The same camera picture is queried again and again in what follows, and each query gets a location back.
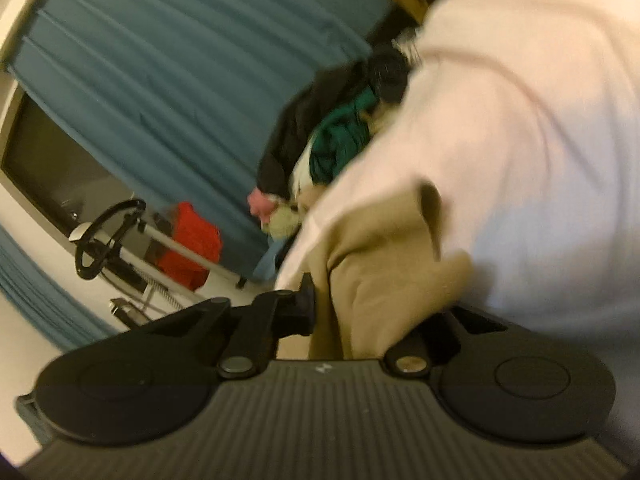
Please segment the pale green garment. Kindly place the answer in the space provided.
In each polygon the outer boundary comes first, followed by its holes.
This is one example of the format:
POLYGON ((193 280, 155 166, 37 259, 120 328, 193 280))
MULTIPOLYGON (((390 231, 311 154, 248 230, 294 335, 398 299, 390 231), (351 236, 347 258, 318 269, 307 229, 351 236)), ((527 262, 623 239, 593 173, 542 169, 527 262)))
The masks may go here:
POLYGON ((262 232, 274 240, 284 240, 297 232, 302 220, 303 216, 296 208, 280 205, 270 214, 267 222, 262 222, 262 232))

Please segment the blue curtain right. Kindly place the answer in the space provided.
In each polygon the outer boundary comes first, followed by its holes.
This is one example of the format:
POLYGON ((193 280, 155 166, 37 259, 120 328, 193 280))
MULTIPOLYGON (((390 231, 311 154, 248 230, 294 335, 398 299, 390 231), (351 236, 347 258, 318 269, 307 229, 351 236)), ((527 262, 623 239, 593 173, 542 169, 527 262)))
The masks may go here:
POLYGON ((280 111, 368 54, 387 0, 38 0, 8 59, 27 94, 157 209, 188 202, 252 276, 246 199, 280 111))

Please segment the black garment pile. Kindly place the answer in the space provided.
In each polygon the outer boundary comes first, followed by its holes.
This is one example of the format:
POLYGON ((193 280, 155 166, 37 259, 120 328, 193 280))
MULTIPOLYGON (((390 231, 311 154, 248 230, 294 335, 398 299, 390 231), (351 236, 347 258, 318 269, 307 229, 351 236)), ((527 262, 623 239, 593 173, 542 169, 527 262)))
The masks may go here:
POLYGON ((316 73, 280 113, 257 167, 256 188, 287 200, 292 171, 322 119, 366 90, 375 101, 399 103, 409 72, 408 58, 390 44, 382 44, 368 58, 316 73))

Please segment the blue curtain left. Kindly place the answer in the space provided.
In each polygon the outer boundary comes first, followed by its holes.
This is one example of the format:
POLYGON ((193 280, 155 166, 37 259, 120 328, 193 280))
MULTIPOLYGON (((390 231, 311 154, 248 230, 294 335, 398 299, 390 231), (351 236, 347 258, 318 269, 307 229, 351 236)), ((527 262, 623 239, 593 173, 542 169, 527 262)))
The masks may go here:
POLYGON ((5 228, 0 240, 2 294, 55 348, 66 353, 118 334, 53 281, 5 228))

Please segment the red cloth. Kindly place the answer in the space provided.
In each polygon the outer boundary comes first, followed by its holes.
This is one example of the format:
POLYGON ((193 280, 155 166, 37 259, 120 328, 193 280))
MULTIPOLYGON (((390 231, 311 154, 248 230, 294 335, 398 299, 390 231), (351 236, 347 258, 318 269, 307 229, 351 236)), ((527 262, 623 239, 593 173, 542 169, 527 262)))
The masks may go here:
MULTIPOLYGON (((219 230, 203 219, 190 203, 178 203, 171 217, 170 237, 213 263, 220 261, 222 239, 219 230)), ((202 287, 209 270, 165 247, 155 258, 154 264, 178 284, 195 292, 202 287)))

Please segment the blue curtain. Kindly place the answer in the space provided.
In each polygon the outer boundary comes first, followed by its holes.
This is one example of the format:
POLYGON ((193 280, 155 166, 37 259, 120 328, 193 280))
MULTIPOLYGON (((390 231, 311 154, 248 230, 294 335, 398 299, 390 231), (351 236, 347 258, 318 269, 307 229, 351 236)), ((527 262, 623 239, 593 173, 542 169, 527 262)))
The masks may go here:
POLYGON ((188 202, 252 276, 246 199, 280 111, 368 54, 387 0, 38 0, 8 59, 27 94, 157 209, 188 202))
POLYGON ((5 228, 0 240, 2 294, 55 348, 66 353, 118 334, 53 281, 5 228))

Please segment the pink garment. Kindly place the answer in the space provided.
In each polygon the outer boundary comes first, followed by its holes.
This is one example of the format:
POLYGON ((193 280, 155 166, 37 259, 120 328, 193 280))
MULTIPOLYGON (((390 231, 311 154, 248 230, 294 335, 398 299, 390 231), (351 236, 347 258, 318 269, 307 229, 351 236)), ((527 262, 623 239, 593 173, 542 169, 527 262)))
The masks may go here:
POLYGON ((283 198, 266 194, 259 188, 253 188, 246 201, 248 208, 250 208, 250 214, 261 224, 266 224, 270 221, 270 217, 276 209, 283 203, 283 198))

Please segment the dark window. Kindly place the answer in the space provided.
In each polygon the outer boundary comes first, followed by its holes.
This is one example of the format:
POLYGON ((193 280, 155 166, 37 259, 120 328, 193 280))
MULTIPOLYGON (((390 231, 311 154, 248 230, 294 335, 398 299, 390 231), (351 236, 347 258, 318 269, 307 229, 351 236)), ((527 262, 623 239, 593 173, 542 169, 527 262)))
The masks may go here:
POLYGON ((63 236, 134 196, 29 96, 1 141, 1 170, 63 236))

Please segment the beige garment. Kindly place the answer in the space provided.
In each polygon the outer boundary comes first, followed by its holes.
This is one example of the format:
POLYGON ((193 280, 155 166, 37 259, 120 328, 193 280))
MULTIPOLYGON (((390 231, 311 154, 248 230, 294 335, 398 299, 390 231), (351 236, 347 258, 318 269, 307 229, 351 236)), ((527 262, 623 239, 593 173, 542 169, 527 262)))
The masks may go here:
POLYGON ((311 246, 290 252, 277 285, 297 288, 310 276, 317 321, 285 359, 375 359, 431 315, 461 298, 473 265, 463 250, 439 247, 442 201, 420 184, 332 221, 311 246))

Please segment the silver exercise machine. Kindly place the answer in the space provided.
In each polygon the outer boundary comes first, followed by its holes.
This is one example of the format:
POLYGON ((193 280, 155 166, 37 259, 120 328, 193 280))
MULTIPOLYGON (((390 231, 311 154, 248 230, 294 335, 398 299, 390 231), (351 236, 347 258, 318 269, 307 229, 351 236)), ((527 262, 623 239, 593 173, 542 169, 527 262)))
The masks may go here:
POLYGON ((147 321, 197 304, 209 292, 227 296, 235 304, 248 293, 248 279, 200 257, 153 226, 144 200, 130 198, 81 223, 68 240, 75 246, 78 278, 102 276, 112 281, 120 296, 111 301, 112 313, 123 323, 147 321), (195 292, 161 271, 155 258, 167 247, 209 270, 205 284, 195 292))

